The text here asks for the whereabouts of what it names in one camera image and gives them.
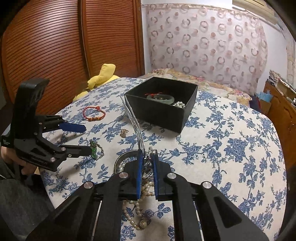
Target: black box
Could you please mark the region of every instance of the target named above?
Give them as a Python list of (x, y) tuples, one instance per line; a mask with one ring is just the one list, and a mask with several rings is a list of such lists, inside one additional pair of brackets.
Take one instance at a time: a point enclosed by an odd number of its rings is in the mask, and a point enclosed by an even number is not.
[[(145, 94), (171, 95), (185, 108), (147, 99)], [(179, 80), (152, 77), (125, 93), (137, 119), (181, 133), (195, 104), (197, 85)]]

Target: red braided bracelet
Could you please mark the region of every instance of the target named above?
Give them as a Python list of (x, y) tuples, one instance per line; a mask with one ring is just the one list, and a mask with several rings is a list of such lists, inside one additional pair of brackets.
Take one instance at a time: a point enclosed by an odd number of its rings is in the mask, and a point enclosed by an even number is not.
[[(98, 110), (99, 112), (102, 112), (103, 115), (102, 115), (102, 116), (98, 116), (98, 117), (91, 117), (91, 118), (88, 118), (88, 117), (86, 117), (86, 115), (85, 115), (85, 111), (86, 111), (87, 109), (96, 109), (96, 110)], [(87, 106), (87, 107), (85, 107), (85, 108), (83, 109), (83, 111), (82, 111), (82, 115), (83, 115), (83, 117), (86, 118), (88, 121), (100, 121), (100, 120), (104, 119), (106, 113), (105, 113), (104, 111), (101, 110), (100, 106), (97, 106), (97, 107), (94, 107), (94, 106)]]

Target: wooden louvered door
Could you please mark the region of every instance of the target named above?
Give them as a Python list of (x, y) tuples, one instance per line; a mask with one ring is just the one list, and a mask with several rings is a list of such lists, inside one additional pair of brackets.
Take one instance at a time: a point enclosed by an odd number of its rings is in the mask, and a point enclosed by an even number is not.
[(99, 74), (104, 63), (115, 64), (114, 74), (119, 77), (144, 74), (140, 1), (82, 3), (82, 29), (91, 77)]
[(89, 79), (79, 8), (73, 0), (31, 0), (15, 16), (1, 44), (3, 75), (12, 101), (22, 81), (48, 78), (37, 112), (55, 114)]

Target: blue gripper pad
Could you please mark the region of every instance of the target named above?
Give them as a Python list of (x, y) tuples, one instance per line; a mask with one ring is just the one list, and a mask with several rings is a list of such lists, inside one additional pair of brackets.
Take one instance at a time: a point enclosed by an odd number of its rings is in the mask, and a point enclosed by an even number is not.
[(68, 122), (60, 123), (59, 127), (63, 131), (79, 132), (79, 133), (83, 133), (86, 131), (85, 125), (72, 124), (72, 123), (68, 123)]
[(137, 199), (141, 198), (141, 188), (142, 188), (142, 174), (143, 174), (143, 153), (139, 149), (138, 150), (138, 156), (137, 156), (137, 162), (138, 162), (138, 170), (137, 170), (137, 185), (136, 185), (136, 190), (137, 190)]
[(151, 159), (153, 162), (153, 181), (154, 181), (155, 199), (158, 200), (158, 176), (157, 176), (157, 166), (156, 166), (156, 154), (152, 154)]

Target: tablecloth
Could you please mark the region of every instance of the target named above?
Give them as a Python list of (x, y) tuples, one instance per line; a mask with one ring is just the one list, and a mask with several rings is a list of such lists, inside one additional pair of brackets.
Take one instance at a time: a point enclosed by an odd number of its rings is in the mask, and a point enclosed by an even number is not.
[[(41, 171), (54, 207), (86, 181), (107, 181), (113, 174), (116, 158), (137, 149), (136, 135), (120, 96), (142, 81), (114, 80), (58, 113), (70, 123), (84, 124), (85, 133), (61, 130), (44, 133), (44, 137), (56, 145), (89, 145), (89, 141), (94, 140), (103, 148), (103, 152), (97, 149), (97, 160), (90, 156), (68, 158), (55, 173)], [(106, 117), (101, 121), (86, 121), (82, 115), (86, 106), (101, 106)], [(87, 115), (95, 116), (98, 112), (88, 109)], [(277, 236), (285, 210), (286, 171), (278, 135), (266, 116), (229, 99), (198, 91), (181, 134), (143, 121), (140, 127), (146, 149), (149, 146), (157, 149), (159, 159), (169, 163), (173, 172), (197, 184), (210, 181), (270, 240)], [(129, 131), (125, 138), (120, 136), (121, 129)], [(127, 207), (138, 221), (134, 205), (127, 204)], [(171, 202), (157, 202), (147, 197), (141, 209), (149, 225), (138, 231), (122, 215), (121, 241), (174, 240)]]

